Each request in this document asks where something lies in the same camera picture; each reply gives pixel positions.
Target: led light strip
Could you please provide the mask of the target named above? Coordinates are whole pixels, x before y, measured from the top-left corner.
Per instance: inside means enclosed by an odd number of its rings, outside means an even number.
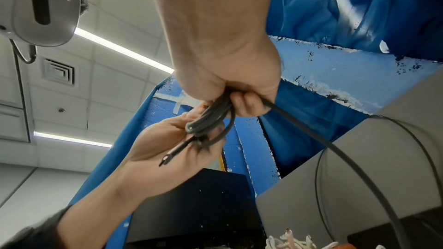
[[[122,47],[120,45],[117,45],[115,43],[112,43],[111,41],[108,41],[106,39],[98,37],[97,35],[94,35],[94,34],[87,32],[83,29],[76,28],[75,34],[77,34],[78,36],[81,36],[85,39],[91,40],[92,42],[95,42],[97,44],[100,44],[106,48],[109,48],[111,50],[119,52],[123,55],[126,55],[130,58],[133,58],[133,59],[136,59],[136,60],[141,61],[143,63],[146,63],[147,65],[150,65],[150,66],[155,67],[157,69],[163,70],[166,73],[172,74],[174,72],[174,69],[169,66],[163,65],[159,62],[156,62],[155,60],[148,59],[145,56],[142,56],[136,52],[133,52],[133,51],[126,49],[125,47]]]
[[[112,144],[106,144],[106,143],[94,142],[94,141],[89,141],[89,140],[65,137],[65,136],[48,134],[48,133],[37,132],[37,131],[34,131],[34,135],[38,136],[38,137],[44,137],[44,138],[50,138],[50,139],[68,141],[68,142],[75,142],[75,143],[80,143],[80,144],[94,145],[94,146],[107,147],[107,148],[112,147]]]

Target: ceiling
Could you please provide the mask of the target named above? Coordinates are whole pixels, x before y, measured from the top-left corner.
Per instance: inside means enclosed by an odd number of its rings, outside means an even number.
[[[172,67],[153,0],[88,1],[80,28]],[[5,40],[0,38],[3,46]],[[1,52],[0,73],[13,63],[11,52]],[[77,83],[71,87],[44,79],[41,59],[26,66],[35,131],[95,142],[114,143],[150,91],[169,76],[77,35],[61,47],[38,48],[38,54],[75,67]],[[8,79],[3,75],[0,83]],[[7,84],[0,88],[14,91]],[[1,95],[11,93],[0,89]],[[10,141],[0,145],[0,162],[86,172],[108,150],[43,138],[37,138],[36,145]]]

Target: ceiling vent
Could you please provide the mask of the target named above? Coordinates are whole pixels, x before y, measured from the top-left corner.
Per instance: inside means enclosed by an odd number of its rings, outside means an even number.
[[[72,66],[51,60],[43,59],[43,77],[47,80],[68,86],[75,85],[75,69]]]

